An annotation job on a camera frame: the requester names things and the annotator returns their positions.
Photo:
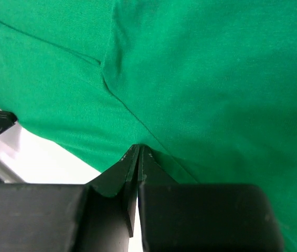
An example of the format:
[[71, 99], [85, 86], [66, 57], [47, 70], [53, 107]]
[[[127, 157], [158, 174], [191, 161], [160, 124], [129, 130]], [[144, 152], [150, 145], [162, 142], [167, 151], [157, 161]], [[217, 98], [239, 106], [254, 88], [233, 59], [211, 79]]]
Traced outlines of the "green t-shirt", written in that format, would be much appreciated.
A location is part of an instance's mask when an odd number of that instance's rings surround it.
[[297, 1], [0, 1], [0, 108], [100, 172], [257, 184], [297, 251]]

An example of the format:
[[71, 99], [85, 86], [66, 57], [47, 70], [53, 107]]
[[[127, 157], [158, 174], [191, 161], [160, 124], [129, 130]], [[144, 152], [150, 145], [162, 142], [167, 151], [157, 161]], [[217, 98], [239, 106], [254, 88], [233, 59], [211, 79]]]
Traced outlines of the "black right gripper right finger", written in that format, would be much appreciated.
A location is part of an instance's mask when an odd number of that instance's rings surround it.
[[141, 146], [144, 251], [283, 251], [268, 197], [252, 184], [179, 184]]

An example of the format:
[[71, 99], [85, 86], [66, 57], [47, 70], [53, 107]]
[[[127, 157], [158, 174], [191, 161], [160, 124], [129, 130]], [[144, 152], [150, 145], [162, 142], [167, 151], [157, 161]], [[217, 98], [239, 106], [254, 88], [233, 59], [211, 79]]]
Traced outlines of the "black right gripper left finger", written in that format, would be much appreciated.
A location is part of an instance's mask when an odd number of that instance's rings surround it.
[[87, 184], [0, 182], [0, 251], [127, 251], [139, 152]]

